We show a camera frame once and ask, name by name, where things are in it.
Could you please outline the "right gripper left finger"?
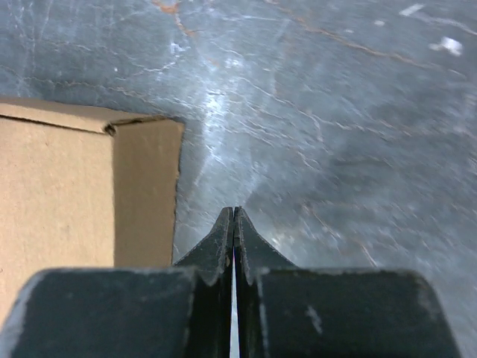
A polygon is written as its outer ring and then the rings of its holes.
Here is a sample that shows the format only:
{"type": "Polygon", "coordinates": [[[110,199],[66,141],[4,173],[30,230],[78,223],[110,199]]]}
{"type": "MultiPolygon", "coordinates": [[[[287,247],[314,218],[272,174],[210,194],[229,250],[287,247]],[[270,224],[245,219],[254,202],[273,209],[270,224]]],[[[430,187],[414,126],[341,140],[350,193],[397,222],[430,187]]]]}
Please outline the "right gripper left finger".
{"type": "Polygon", "coordinates": [[[22,287],[3,357],[228,357],[233,209],[167,268],[53,268],[22,287]]]}

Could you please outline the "brown cardboard box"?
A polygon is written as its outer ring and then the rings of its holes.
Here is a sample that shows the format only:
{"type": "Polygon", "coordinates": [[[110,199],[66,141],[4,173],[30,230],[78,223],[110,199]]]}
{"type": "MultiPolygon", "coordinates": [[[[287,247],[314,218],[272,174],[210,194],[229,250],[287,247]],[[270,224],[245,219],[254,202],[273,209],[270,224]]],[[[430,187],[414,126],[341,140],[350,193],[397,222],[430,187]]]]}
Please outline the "brown cardboard box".
{"type": "Polygon", "coordinates": [[[172,261],[184,126],[146,115],[1,99],[1,316],[54,267],[172,261]]]}

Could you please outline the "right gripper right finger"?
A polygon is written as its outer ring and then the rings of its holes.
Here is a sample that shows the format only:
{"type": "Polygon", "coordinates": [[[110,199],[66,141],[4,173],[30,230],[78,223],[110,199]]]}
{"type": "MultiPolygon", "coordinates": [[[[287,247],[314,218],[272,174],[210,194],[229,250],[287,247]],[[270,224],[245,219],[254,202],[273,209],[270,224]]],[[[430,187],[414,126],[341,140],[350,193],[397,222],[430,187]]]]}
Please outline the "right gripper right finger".
{"type": "Polygon", "coordinates": [[[301,268],[234,210],[242,357],[459,357],[432,286],[414,271],[301,268]]]}

